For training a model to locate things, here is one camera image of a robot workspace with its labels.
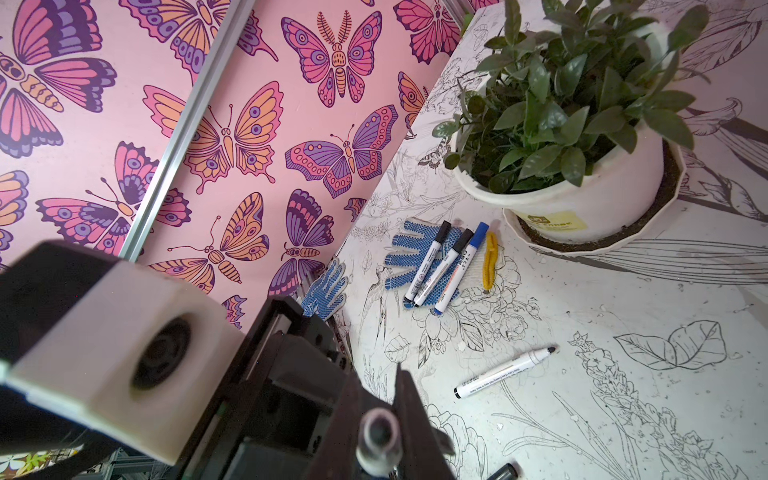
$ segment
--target white flower pot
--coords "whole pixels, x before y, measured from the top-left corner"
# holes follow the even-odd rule
[[[659,190],[664,175],[661,136],[644,122],[636,130],[634,152],[615,147],[594,165],[581,187],[563,181],[526,194],[494,194],[461,167],[454,174],[474,198],[514,211],[543,237],[560,243],[596,241],[642,217]]]

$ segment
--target potted plant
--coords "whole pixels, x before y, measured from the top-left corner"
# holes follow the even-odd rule
[[[492,53],[476,68],[490,78],[462,90],[462,113],[432,132],[453,137],[444,164],[473,197],[562,243],[636,222],[664,176],[662,138],[694,146],[677,112],[695,98],[667,86],[690,71],[680,53],[707,26],[707,7],[664,31],[637,14],[644,0],[600,3],[542,0],[560,31],[523,33],[517,0],[506,0],[504,35],[488,40]]]

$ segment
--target blue-capped marker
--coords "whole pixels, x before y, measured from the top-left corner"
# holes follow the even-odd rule
[[[445,310],[448,308],[448,304],[451,303],[451,297],[453,297],[453,294],[458,288],[458,285],[461,283],[464,274],[469,268],[469,264],[475,257],[475,253],[477,253],[478,248],[482,244],[483,240],[485,240],[485,234],[487,232],[488,225],[480,222],[477,229],[475,229],[475,235],[469,241],[469,244],[464,248],[462,257],[458,261],[456,270],[453,270],[453,275],[451,275],[451,279],[448,281],[448,285],[445,286],[445,290],[442,291],[442,295],[437,300],[435,311],[438,315],[442,315],[443,312],[445,312]]]

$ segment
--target table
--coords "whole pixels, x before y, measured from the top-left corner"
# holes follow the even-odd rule
[[[694,2],[648,2],[673,24]],[[764,4],[708,2],[704,36],[676,88],[697,135],[688,178],[645,238],[573,259],[537,253],[502,212],[441,165],[432,127],[457,108],[456,78],[482,58],[503,7],[481,10],[446,66],[339,258],[350,285],[341,317],[363,385],[392,401],[396,363],[414,375],[431,422],[452,438],[462,479],[517,462],[526,478],[746,480],[768,477],[768,96]],[[546,28],[538,3],[524,24]],[[482,81],[462,76],[468,88]],[[491,225],[502,246],[494,288],[477,273],[442,317],[385,291],[391,239],[407,217]],[[477,270],[482,258],[475,260]],[[453,388],[531,349],[556,354],[467,399]]]

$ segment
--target glove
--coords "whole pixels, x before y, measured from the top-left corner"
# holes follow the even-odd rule
[[[312,316],[316,313],[323,321],[328,320],[346,302],[343,291],[348,282],[344,276],[344,264],[336,258],[331,260],[328,270],[315,280],[301,302],[304,315]]]
[[[440,230],[439,225],[432,223],[426,223],[415,218],[406,219],[403,224],[404,233],[395,235],[392,238],[392,246],[396,248],[395,253],[390,253],[384,259],[384,264],[389,266],[401,267],[399,271],[391,276],[388,276],[384,282],[384,287],[387,290],[394,290],[400,288],[403,285],[410,285],[413,279],[416,277],[416,271],[419,269],[419,265],[427,256],[427,251],[432,245],[432,241]],[[432,266],[427,271],[426,278],[428,279],[432,272],[442,261],[442,258],[448,254],[448,251],[456,243],[456,240],[462,235],[462,229],[458,227],[451,227],[448,233],[448,237],[442,244],[442,248],[435,257],[435,261],[432,262]],[[432,292],[427,296],[424,305],[435,305],[442,295],[442,291],[445,290],[445,286],[448,285],[448,281],[458,265],[457,258],[453,264],[448,268],[445,275],[440,279]],[[460,294],[459,290],[456,290],[451,300],[456,298]],[[403,306],[406,309],[416,308],[417,305],[411,300],[403,299]]]

